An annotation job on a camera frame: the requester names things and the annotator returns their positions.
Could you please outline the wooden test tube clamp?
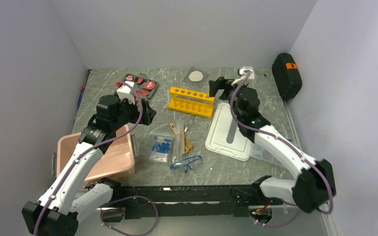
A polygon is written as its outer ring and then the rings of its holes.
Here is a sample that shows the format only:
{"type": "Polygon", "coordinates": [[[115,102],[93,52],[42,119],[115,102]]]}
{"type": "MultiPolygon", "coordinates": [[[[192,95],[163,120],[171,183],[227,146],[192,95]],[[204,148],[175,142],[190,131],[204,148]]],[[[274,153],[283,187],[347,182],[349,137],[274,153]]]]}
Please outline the wooden test tube clamp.
{"type": "Polygon", "coordinates": [[[184,124],[177,122],[176,124],[170,123],[170,127],[175,134],[175,155],[182,156],[185,154],[185,132],[184,124]]]}

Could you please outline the bag of plastic pipettes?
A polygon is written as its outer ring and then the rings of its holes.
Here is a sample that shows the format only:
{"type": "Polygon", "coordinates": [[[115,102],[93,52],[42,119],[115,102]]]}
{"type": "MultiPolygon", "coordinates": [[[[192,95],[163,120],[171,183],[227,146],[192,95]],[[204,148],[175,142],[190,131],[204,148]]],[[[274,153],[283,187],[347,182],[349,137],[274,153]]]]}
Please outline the bag of plastic pipettes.
{"type": "Polygon", "coordinates": [[[184,153],[184,122],[182,119],[178,119],[175,122],[176,130],[176,145],[177,145],[177,155],[182,156],[184,153]]]}

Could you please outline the yellow rubber tubing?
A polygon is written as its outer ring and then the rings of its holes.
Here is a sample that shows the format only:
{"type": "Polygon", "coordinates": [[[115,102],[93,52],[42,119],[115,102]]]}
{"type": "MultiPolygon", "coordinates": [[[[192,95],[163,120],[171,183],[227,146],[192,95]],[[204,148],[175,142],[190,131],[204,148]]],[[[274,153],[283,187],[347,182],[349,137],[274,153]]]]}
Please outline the yellow rubber tubing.
{"type": "Polygon", "coordinates": [[[189,153],[191,149],[193,149],[193,145],[187,135],[184,135],[185,138],[185,154],[189,153]]]}

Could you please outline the pink plastic bin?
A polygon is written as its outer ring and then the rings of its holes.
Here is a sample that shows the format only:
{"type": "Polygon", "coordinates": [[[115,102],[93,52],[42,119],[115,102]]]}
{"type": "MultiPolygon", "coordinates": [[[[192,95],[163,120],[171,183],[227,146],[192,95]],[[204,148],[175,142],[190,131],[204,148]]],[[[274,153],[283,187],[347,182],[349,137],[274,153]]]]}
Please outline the pink plastic bin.
{"type": "MultiPolygon", "coordinates": [[[[58,141],[57,155],[53,157],[53,176],[58,177],[73,154],[81,133],[63,136],[58,141]]],[[[107,152],[91,169],[84,180],[83,187],[95,184],[104,177],[118,179],[135,173],[135,155],[133,136],[126,136],[114,141],[107,152]]]]}

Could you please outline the blue safety glasses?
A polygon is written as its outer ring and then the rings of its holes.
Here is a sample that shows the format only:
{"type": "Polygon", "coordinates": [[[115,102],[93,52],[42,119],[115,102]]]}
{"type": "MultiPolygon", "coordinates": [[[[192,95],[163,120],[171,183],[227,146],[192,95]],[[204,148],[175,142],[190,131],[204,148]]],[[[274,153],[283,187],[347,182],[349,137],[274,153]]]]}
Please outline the blue safety glasses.
{"type": "Polygon", "coordinates": [[[171,164],[169,169],[171,170],[183,169],[184,173],[186,174],[188,170],[191,170],[191,171],[193,170],[193,167],[191,165],[197,161],[202,161],[201,155],[195,155],[195,156],[183,158],[171,164]]]}

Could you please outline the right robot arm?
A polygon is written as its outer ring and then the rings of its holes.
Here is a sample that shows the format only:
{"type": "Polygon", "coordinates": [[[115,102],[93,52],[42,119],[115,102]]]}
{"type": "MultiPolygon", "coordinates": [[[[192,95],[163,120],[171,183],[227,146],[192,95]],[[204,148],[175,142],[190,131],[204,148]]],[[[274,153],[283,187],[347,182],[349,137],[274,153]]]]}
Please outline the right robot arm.
{"type": "Polygon", "coordinates": [[[277,198],[294,204],[300,210],[311,213],[317,210],[330,214],[336,186],[333,168],[329,161],[317,160],[304,153],[259,112],[257,91],[245,85],[245,79],[219,77],[209,81],[209,96],[222,90],[220,100],[227,100],[229,112],[241,134],[273,155],[293,176],[293,180],[261,177],[253,183],[252,199],[263,204],[277,198]]]}

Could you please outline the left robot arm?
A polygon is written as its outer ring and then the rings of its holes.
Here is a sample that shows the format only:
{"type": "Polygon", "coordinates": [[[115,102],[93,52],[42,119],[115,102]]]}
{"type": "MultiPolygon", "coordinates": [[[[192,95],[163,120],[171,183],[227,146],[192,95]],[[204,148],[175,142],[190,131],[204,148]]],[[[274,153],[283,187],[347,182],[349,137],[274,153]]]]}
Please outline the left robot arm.
{"type": "Polygon", "coordinates": [[[96,113],[81,132],[71,158],[54,183],[35,203],[24,205],[22,215],[29,233],[73,236],[80,223],[98,207],[105,203],[118,205],[122,199],[121,185],[114,180],[103,180],[81,197],[75,196],[94,165],[119,139],[117,130],[128,123],[150,125],[156,114],[146,99],[101,97],[96,113]]]}

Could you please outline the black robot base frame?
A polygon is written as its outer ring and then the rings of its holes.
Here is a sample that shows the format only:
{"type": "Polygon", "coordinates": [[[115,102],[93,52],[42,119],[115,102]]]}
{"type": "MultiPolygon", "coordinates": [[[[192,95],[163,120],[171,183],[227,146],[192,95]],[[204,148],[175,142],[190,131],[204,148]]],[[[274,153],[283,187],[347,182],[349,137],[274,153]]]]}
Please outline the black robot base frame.
{"type": "Polygon", "coordinates": [[[248,217],[257,207],[282,205],[252,185],[122,186],[104,207],[123,208],[126,219],[232,215],[248,217]]]}

